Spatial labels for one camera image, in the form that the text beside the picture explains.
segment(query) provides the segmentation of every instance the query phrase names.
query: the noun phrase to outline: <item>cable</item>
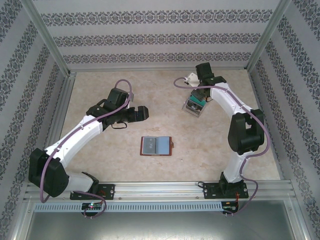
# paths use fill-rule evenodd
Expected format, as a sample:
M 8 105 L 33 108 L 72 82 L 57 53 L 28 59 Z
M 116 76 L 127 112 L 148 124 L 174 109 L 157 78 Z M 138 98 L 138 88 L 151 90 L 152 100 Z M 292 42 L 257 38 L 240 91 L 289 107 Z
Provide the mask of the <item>cable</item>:
M 127 125 L 124 121 L 118 122 L 118 124 L 124 124 L 125 126 L 123 126 L 123 127 L 114 127 L 114 125 L 111 124 L 111 127 L 112 127 L 113 129 L 126 129 L 126 128 L 128 127 L 128 125 Z
M 206 102 L 206 103 L 210 103 L 212 100 L 213 100 L 213 99 L 211 99 L 211 100 L 208 101 L 208 97 L 205 98 L 205 102 Z
M 204 188 L 204 184 L 205 183 L 203 181 L 200 181 L 200 182 L 198 182 L 198 187 L 203 189 Z
M 59 143 L 59 145 L 53 150 L 53 152 L 51 153 L 51 155 L 49 156 L 49 158 L 48 158 L 47 161 L 45 162 L 45 165 L 44 165 L 44 167 L 43 167 L 42 174 L 41 174 L 41 181 L 40 181 L 40 201 L 41 201 L 42 203 L 45 203 L 45 202 L 49 199 L 49 197 L 50 197 L 50 195 L 48 195 L 48 196 L 44 199 L 44 183 L 45 183 L 45 176 L 46 176 L 46 171 L 47 171 L 48 165 L 49 165 L 50 161 L 52 160 L 52 158 L 54 157 L 54 155 L 55 155 L 55 154 L 60 150 L 60 148 L 66 143 L 66 141 L 68 141 L 68 139 L 70 139 L 76 132 L 78 132 L 79 130 L 83 129 L 85 126 L 91 124 L 91 123 L 94 122 L 94 121 L 97 121 L 97 120 L 103 119 L 103 118 L 105 118 L 105 117 L 108 117 L 108 116 L 110 116 L 110 115 L 112 115 L 112 114 L 115 114 L 115 113 L 117 113 L 118 111 L 120 111 L 121 109 L 125 108 L 125 107 L 128 105 L 129 101 L 131 100 L 131 98 L 132 98 L 132 96 L 133 96 L 131 83 L 130 83 L 128 80 L 126 80 L 126 79 L 120 79 L 120 80 L 118 80 L 118 81 L 115 83 L 114 87 L 116 88 L 120 82 L 126 82 L 126 83 L 129 85 L 129 89 L 130 89 L 130 91 L 129 91 L 129 96 L 128 96 L 128 98 L 125 100 L 124 104 L 122 104 L 122 105 L 121 105 L 119 108 L 117 108 L 116 110 L 113 110 L 113 111 L 108 112 L 108 113 L 106 113 L 106 114 L 104 114 L 104 115 L 101 115 L 101 116 L 98 116 L 98 117 L 96 117 L 96 118 L 94 118 L 94 119 L 91 119 L 91 120 L 85 122 L 82 126 L 79 126 L 78 128 L 76 128 L 74 131 L 72 131 L 68 136 L 66 136 L 66 137 Z M 104 200 L 103 197 L 101 197 L 101 196 L 99 196 L 99 195 L 96 195 L 96 194 L 92 194 L 92 193 L 88 193 L 88 192 L 82 192 L 82 191 L 77 191 L 77 193 L 86 194 L 86 195 L 93 196 L 93 197 L 96 197 L 96 198 L 99 198 L 99 199 L 103 199 L 103 200 Z M 103 208 L 103 211 L 101 212 L 101 214 L 106 210 L 106 207 L 107 207 L 106 201 L 104 201 L 104 202 L 105 202 L 105 208 Z
M 239 206 L 239 193 L 238 192 L 236 192 L 236 194 L 235 194 L 235 202 L 236 202 L 236 208 Z
M 215 86 L 215 85 L 214 86 L 179 86 L 179 85 L 176 84 L 176 82 L 178 80 L 181 80 L 181 79 L 186 80 L 185 77 L 178 77 L 176 80 L 173 81 L 173 85 L 175 87 L 179 88 L 179 89 L 209 89 L 209 88 L 211 88 L 211 89 L 219 89 L 219 90 L 222 90 L 222 91 L 225 91 L 226 93 L 228 93 L 232 97 L 232 99 L 240 106 L 240 108 L 243 109 L 246 113 L 248 113 L 250 115 L 250 117 L 252 117 L 260 125 L 260 127 L 262 128 L 262 130 L 263 130 L 263 132 L 264 132 L 264 134 L 266 136 L 266 147 L 265 147 L 265 149 L 260 153 L 251 154 L 251 155 L 246 156 L 244 158 L 244 160 L 243 160 L 243 163 L 242 163 L 241 167 L 240 167 L 240 170 L 239 170 L 240 177 L 245 181 L 249 181 L 249 182 L 255 183 L 255 190 L 254 190 L 253 194 L 251 195 L 251 197 L 249 198 L 249 200 L 247 201 L 247 203 L 239 211 L 237 211 L 236 213 L 232 214 L 232 216 L 236 215 L 236 214 L 240 213 L 241 211 L 243 211 L 243 209 L 245 209 L 248 206 L 248 204 L 252 201 L 252 199 L 255 197 L 255 195 L 256 195 L 256 193 L 258 191 L 258 188 L 259 188 L 258 182 L 256 180 L 244 177 L 243 169 L 244 169 L 244 167 L 246 165 L 246 162 L 247 162 L 247 160 L 249 158 L 255 158 L 255 157 L 262 156 L 263 154 L 265 154 L 269 150 L 271 140 L 270 140 L 270 136 L 268 134 L 268 131 L 265 128 L 265 126 L 263 125 L 263 123 L 255 115 L 253 115 L 252 112 L 250 112 L 248 109 L 246 109 L 243 106 L 243 104 L 237 99 L 237 97 L 232 92 L 230 92 L 227 88 L 220 87 L 220 86 Z

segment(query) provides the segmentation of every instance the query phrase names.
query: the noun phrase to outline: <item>enclosure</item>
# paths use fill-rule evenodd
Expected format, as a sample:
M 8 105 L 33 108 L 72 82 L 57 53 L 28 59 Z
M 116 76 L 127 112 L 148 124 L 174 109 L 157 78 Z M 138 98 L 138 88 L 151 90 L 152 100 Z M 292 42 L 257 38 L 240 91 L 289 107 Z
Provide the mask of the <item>enclosure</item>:
M 319 239 L 319 4 L 0 1 L 0 238 Z M 199 118 L 188 114 L 191 90 L 173 85 L 206 62 L 262 110 L 271 138 L 244 171 L 259 183 L 256 197 L 234 217 L 219 211 L 235 199 L 206 199 L 198 187 L 228 165 L 230 119 L 215 101 Z M 149 118 L 108 127 L 67 167 L 115 184 L 106 213 L 84 219 L 88 201 L 70 192 L 41 203 L 28 181 L 31 152 L 70 132 L 119 79 Z M 172 137 L 172 156 L 140 155 L 143 136 Z

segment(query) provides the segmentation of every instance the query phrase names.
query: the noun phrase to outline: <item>black joint housing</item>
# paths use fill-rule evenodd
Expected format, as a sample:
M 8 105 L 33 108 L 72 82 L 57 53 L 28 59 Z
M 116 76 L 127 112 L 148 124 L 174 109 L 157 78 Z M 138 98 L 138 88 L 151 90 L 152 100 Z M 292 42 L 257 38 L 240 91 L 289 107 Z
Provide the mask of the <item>black joint housing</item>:
M 99 189 L 99 180 L 96 177 L 92 176 L 91 174 L 89 174 L 85 171 L 83 171 L 82 173 L 84 175 L 87 175 L 89 178 L 91 178 L 93 180 L 93 183 L 92 183 L 88 193 L 97 195 L 98 189 Z
M 95 118 L 110 113 L 119 107 L 121 107 L 129 94 L 121 89 L 113 88 L 107 99 L 102 99 L 96 105 L 89 108 L 86 115 L 94 116 Z M 149 110 L 146 106 L 138 106 L 138 111 L 135 111 L 134 107 L 123 108 L 120 111 L 103 117 L 99 122 L 102 123 L 102 129 L 105 130 L 108 126 L 114 123 L 134 123 L 146 120 L 149 117 Z
M 227 81 L 222 76 L 215 76 L 211 70 L 209 62 L 201 63 L 195 66 L 196 74 L 200 81 L 199 87 L 201 86 L 214 86 L 219 83 L 226 83 Z M 210 97 L 210 87 L 196 89 L 191 93 L 199 101 Z
M 29 176 L 31 183 L 40 188 L 41 175 L 49 155 L 44 150 L 36 148 L 30 155 Z M 60 159 L 53 158 L 46 170 L 43 190 L 55 198 L 62 194 L 69 183 L 69 176 L 60 163 Z
M 219 180 L 219 188 L 218 190 L 221 191 L 222 195 L 225 198 L 234 198 L 236 194 L 239 194 L 239 198 L 248 198 L 248 191 L 244 191 L 247 188 L 247 185 L 244 183 L 244 180 L 230 183 L 226 179 L 224 172 L 221 173 L 220 180 Z
M 264 124 L 264 114 L 260 109 L 252 109 L 250 112 Z M 242 155 L 249 151 L 257 151 L 265 142 L 265 134 L 257 121 L 248 113 L 238 112 L 231 118 L 228 142 L 234 152 Z

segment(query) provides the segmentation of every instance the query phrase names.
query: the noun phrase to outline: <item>perforated metal strip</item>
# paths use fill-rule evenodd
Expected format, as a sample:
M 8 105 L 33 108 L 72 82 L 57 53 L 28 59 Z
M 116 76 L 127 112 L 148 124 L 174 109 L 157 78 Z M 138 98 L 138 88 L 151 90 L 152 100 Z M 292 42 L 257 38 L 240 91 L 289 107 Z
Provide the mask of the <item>perforated metal strip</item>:
M 36 213 L 76 213 L 81 210 L 82 203 L 37 203 Z M 136 213 L 136 212 L 208 212 L 222 211 L 220 201 L 205 202 L 108 202 L 106 211 L 110 213 Z

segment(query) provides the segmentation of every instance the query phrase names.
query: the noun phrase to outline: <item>wall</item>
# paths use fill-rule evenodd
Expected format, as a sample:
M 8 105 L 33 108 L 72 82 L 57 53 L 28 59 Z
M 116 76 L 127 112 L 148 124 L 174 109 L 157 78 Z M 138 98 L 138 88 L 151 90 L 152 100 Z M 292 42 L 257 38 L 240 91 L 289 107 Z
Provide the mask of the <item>wall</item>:
M 279 0 L 35 0 L 72 70 L 245 67 Z
M 0 240 L 25 190 L 29 156 L 43 148 L 65 77 L 18 0 L 0 0 Z
M 319 6 L 319 0 L 293 0 L 250 72 L 312 239 L 320 238 Z

